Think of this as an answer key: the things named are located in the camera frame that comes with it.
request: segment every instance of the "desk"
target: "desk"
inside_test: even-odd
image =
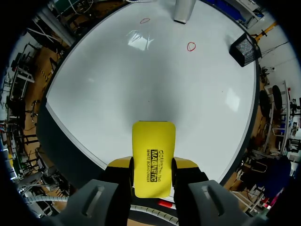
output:
[[[230,56],[244,31],[223,13],[197,1],[183,25],[173,21],[174,4],[129,4],[95,26],[58,67],[46,110],[103,169],[132,155],[136,121],[172,121],[174,155],[221,182],[253,129],[257,64],[240,67]]]

